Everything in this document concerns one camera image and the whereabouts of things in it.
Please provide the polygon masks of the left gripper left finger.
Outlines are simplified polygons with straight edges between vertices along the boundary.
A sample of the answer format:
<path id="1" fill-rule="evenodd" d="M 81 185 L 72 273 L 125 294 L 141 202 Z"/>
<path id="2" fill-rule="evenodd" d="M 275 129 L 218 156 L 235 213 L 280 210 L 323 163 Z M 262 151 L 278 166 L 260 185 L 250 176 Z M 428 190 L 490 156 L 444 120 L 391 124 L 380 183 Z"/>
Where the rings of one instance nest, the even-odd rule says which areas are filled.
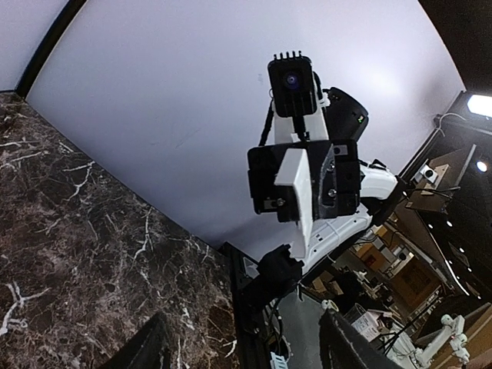
<path id="1" fill-rule="evenodd" d="M 165 316 L 155 313 L 101 369 L 171 367 L 171 348 Z"/>

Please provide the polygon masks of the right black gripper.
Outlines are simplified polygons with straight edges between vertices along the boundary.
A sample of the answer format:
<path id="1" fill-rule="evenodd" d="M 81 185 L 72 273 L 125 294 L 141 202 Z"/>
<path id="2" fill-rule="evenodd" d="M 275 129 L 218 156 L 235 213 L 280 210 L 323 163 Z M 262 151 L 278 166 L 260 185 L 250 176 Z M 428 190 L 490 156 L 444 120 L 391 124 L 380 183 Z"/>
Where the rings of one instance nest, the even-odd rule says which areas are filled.
<path id="1" fill-rule="evenodd" d="M 361 170 L 354 140 L 267 145 L 248 151 L 248 182 L 256 214 L 285 222 L 353 215 Z"/>

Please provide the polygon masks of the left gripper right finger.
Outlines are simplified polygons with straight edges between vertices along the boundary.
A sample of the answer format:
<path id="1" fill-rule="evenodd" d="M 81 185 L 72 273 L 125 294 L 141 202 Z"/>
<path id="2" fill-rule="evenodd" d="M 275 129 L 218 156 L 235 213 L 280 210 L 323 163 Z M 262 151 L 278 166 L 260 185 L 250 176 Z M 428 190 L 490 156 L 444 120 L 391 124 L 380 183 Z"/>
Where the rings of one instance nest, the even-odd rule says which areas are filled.
<path id="1" fill-rule="evenodd" d="M 337 311 L 327 309 L 319 320 L 323 368 L 390 369 L 400 366 L 374 349 Z"/>

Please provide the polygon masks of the white battery cover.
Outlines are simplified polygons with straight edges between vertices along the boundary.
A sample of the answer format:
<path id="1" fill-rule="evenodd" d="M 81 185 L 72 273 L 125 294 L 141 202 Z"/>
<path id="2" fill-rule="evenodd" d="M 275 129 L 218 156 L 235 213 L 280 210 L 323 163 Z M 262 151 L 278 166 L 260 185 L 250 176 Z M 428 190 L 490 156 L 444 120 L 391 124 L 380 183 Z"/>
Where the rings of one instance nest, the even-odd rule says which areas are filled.
<path id="1" fill-rule="evenodd" d="M 313 226 L 311 173 L 305 149 L 289 148 L 285 152 L 274 184 L 281 190 L 290 191 L 294 196 L 288 202 L 294 203 L 294 209 L 298 211 L 291 254 L 294 258 L 304 259 L 308 254 Z"/>

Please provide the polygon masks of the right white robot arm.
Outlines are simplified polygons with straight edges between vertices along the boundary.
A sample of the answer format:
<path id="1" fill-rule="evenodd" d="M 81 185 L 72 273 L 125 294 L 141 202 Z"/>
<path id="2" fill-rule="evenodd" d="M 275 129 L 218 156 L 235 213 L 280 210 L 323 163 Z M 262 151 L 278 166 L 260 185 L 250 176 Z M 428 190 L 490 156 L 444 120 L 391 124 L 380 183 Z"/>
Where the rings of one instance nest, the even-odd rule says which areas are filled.
<path id="1" fill-rule="evenodd" d="M 357 140 L 368 113 L 339 88 L 321 92 L 317 141 L 259 145 L 248 152 L 248 181 L 257 214 L 276 213 L 296 225 L 294 240 L 258 262 L 258 276 L 239 295 L 259 312 L 275 298 L 311 283 L 395 209 L 404 181 L 378 160 L 362 161 Z"/>

